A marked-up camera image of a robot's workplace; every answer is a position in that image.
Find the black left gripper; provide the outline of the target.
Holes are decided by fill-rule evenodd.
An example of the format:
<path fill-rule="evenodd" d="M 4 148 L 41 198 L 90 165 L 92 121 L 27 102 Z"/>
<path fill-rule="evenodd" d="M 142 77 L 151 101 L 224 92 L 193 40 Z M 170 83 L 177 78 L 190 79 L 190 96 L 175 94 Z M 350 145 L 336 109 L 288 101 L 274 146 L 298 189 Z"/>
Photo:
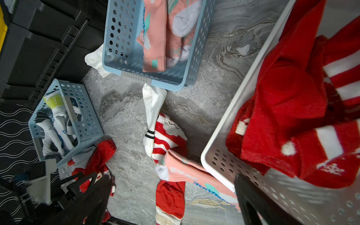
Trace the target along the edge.
<path fill-rule="evenodd" d="M 73 192 L 71 192 L 71 191 L 69 191 L 69 190 L 67 189 L 66 196 L 73 198 L 73 201 L 75 201 L 80 195 L 81 195 L 81 194 L 75 195 Z"/>

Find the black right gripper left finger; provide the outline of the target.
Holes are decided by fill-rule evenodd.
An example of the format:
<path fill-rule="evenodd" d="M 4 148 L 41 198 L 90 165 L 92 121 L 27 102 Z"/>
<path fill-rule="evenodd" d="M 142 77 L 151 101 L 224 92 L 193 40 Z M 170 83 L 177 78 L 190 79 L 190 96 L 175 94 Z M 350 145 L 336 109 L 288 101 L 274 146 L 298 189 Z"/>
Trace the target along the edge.
<path fill-rule="evenodd" d="M 70 206 L 50 216 L 43 225 L 101 225 L 112 191 L 112 178 L 105 175 L 90 185 Z"/>

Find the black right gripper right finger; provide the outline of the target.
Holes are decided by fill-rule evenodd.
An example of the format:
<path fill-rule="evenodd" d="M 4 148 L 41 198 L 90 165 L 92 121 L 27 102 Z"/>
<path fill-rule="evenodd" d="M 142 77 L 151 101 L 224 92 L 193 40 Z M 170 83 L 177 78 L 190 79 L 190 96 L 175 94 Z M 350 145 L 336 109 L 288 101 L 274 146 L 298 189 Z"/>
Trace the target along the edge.
<path fill-rule="evenodd" d="M 246 225 L 261 225 L 262 216 L 268 225 L 299 225 L 300 222 L 285 212 L 245 175 L 236 174 L 236 196 Z"/>

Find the red white striped sock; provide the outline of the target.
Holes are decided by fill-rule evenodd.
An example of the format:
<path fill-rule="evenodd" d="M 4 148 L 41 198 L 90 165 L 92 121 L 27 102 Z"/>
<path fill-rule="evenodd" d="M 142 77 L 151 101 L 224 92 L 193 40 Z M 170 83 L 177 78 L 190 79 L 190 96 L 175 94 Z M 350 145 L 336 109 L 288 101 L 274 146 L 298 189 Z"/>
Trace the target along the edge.
<path fill-rule="evenodd" d="M 185 181 L 171 158 L 171 151 L 187 156 L 187 137 L 182 129 L 165 114 L 160 114 L 155 125 L 154 149 L 151 157 L 160 178 L 156 189 L 157 225 L 179 225 L 185 212 Z"/>

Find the white neon yellow sock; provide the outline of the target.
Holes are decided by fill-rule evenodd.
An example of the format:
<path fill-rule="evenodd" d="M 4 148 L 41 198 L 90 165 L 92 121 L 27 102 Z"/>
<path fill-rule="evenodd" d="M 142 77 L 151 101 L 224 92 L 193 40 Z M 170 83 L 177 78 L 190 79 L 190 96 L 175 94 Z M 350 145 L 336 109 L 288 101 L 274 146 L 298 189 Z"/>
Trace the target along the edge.
<path fill-rule="evenodd" d="M 46 94 L 43 100 L 52 114 L 39 111 L 35 117 L 35 124 L 44 131 L 42 153 L 44 156 L 60 155 L 63 157 L 66 155 L 66 151 L 71 151 L 75 147 L 75 130 L 60 90 L 55 89 Z"/>

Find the red striped cuff sock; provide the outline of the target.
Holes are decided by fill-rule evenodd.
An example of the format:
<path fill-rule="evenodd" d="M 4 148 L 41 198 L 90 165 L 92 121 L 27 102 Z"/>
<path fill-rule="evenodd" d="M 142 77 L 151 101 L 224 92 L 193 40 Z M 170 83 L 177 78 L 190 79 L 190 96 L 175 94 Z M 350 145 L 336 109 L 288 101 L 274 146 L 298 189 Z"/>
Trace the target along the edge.
<path fill-rule="evenodd" d="M 325 115 L 323 78 L 307 69 L 325 4 L 296 1 L 279 42 L 263 61 L 254 95 L 237 112 L 226 138 L 227 149 L 261 174 L 275 169 L 296 177 L 293 158 L 281 148 Z"/>

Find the red christmas sock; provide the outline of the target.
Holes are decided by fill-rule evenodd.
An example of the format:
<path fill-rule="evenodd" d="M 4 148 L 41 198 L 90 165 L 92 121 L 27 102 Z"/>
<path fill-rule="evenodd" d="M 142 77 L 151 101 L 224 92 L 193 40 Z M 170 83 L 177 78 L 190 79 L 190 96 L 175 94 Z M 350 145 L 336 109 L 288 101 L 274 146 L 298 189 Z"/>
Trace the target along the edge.
<path fill-rule="evenodd" d="M 324 188 L 352 185 L 360 173 L 360 20 L 331 38 L 319 36 L 310 69 L 323 76 L 327 108 L 322 126 L 291 138 L 281 152 L 294 174 Z"/>

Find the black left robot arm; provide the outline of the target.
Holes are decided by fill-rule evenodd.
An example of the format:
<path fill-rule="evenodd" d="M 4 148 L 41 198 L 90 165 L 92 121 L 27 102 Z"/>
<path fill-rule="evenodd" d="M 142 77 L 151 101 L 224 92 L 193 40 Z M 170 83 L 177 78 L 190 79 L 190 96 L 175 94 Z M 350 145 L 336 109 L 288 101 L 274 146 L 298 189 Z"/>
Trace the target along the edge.
<path fill-rule="evenodd" d="M 34 159 L 15 159 L 1 158 L 1 178 L 11 182 L 16 175 L 25 172 L 25 167 L 39 162 L 36 157 Z M 51 201 L 55 204 L 55 209 L 61 209 L 62 206 L 69 206 L 73 202 L 73 198 L 66 196 L 65 189 L 62 188 L 63 180 L 60 180 L 58 169 L 50 173 Z M 1 210 L 8 212 L 15 222 L 19 222 L 25 217 L 22 212 L 21 201 L 18 196 L 10 190 L 1 187 Z"/>

